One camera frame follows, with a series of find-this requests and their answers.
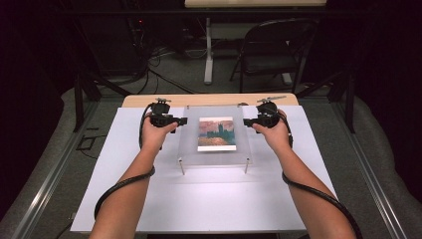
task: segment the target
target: wooden table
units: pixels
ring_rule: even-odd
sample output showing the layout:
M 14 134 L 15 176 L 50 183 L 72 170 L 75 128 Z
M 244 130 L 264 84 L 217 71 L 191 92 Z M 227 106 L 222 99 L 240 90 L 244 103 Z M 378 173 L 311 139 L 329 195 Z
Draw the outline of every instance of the wooden table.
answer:
M 199 94 L 199 95 L 144 95 L 128 96 L 124 99 L 123 108 L 141 108 L 156 102 L 156 98 L 171 100 L 172 107 L 204 106 L 204 105 L 237 105 L 246 103 L 256 106 L 257 100 L 268 97 L 284 97 L 274 100 L 277 105 L 298 106 L 298 99 L 290 93 L 266 93 L 266 94 Z

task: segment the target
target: white tabletop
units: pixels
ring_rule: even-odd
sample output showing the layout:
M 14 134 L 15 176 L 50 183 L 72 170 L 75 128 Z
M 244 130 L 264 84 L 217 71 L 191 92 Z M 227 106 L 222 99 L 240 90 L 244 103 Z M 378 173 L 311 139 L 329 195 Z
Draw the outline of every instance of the white tabletop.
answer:
M 300 106 L 279 106 L 289 116 L 294 150 L 334 191 L 308 119 Z M 137 154 L 141 108 L 117 111 L 87 192 L 72 226 L 90 232 L 100 196 L 116 183 Z M 184 108 L 171 108 L 182 117 Z M 255 107 L 243 107 L 245 118 L 255 118 Z M 180 128 L 167 136 L 155 161 L 136 231 L 142 233 L 264 233 L 303 230 L 279 162 L 261 134 L 247 128 L 253 163 L 247 173 L 241 165 L 193 166 L 182 174 L 177 163 Z

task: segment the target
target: image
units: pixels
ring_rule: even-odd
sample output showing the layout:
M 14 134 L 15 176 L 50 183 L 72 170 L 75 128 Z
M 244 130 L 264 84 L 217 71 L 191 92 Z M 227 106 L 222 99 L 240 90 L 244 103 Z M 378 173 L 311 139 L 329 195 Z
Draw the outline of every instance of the image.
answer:
M 198 151 L 236 150 L 233 118 L 200 118 Z

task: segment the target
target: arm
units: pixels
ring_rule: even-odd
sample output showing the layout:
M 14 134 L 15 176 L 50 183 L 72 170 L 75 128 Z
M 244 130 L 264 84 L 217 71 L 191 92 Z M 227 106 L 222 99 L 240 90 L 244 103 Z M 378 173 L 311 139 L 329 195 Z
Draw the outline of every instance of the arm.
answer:
M 165 136 L 177 123 L 155 127 L 150 118 L 144 120 L 142 149 L 119 181 L 147 173 L 164 143 Z M 133 238 L 145 202 L 149 179 L 131 183 L 112 195 L 102 205 L 90 238 Z
M 288 131 L 282 120 L 272 128 L 256 123 L 253 124 L 253 128 L 264 135 L 279 159 L 286 177 L 334 197 L 325 184 L 291 149 Z M 292 186 L 289 186 L 289 189 L 311 238 L 355 238 L 347 218 L 337 208 L 304 190 Z

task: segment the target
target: table leg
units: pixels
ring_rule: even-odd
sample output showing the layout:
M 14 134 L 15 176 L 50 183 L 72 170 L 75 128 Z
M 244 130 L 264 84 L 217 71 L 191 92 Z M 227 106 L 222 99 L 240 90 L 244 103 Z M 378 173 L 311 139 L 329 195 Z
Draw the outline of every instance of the table leg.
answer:
M 212 59 L 212 49 L 211 49 L 211 23 L 210 23 L 209 18 L 207 18 L 206 31 L 207 31 L 207 62 L 205 65 L 204 84 L 211 85 L 213 59 Z

